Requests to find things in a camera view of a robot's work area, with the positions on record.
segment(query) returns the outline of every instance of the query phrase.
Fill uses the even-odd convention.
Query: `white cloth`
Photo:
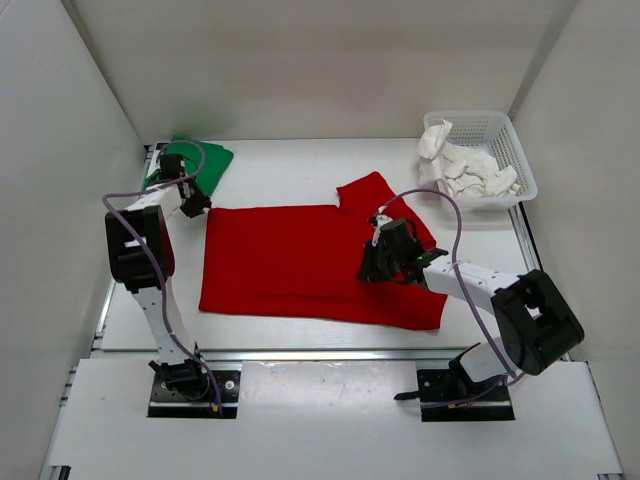
[[[515,195],[520,186],[511,165],[500,170],[494,157],[482,148],[463,147],[446,141],[452,123],[440,122],[427,128],[416,147],[422,157],[419,186],[431,187],[441,180],[448,193],[462,197],[504,197]]]

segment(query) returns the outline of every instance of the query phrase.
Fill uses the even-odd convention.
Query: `plastic laundry basket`
[[[444,118],[453,123],[447,141],[456,145],[481,147],[493,155],[500,169],[511,165],[518,173],[520,191],[508,197],[456,197],[456,202],[463,211],[473,210],[506,210],[518,202],[532,200],[538,194],[538,187],[527,163],[516,131],[511,120],[502,112],[491,110],[442,110],[430,112],[424,116],[424,128]],[[438,180],[438,189],[446,192],[442,180]],[[447,210],[450,205],[442,199]]]

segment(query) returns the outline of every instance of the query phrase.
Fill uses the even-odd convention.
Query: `red shirt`
[[[209,212],[200,310],[440,328],[445,295],[415,285],[356,279],[368,219],[394,196],[374,172],[339,187],[340,206],[259,207]],[[425,248],[436,242],[402,199],[385,210],[416,223]]]

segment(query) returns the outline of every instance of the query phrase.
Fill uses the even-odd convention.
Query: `red cloth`
[[[214,208],[209,212],[200,310],[440,327],[445,295],[415,285],[356,279],[367,220],[393,197],[378,172],[338,188],[340,206]],[[398,200],[385,214],[413,220],[426,248],[436,242]]]

